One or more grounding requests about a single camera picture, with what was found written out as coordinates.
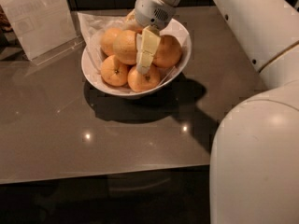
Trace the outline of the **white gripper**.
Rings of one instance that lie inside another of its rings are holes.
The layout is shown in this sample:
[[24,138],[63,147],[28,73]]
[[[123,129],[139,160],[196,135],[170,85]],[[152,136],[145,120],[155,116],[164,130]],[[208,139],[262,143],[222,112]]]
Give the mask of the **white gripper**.
[[136,69],[140,74],[145,75],[150,70],[161,41],[159,30],[168,25],[175,11],[174,0],[135,1],[135,20],[145,27],[142,34],[136,36]]

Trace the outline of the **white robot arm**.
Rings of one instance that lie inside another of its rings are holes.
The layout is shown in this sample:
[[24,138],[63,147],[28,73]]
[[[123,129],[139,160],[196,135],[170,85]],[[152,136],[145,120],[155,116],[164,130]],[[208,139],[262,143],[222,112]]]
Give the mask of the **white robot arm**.
[[299,12],[284,0],[213,1],[267,90],[216,131],[211,224],[299,224]]

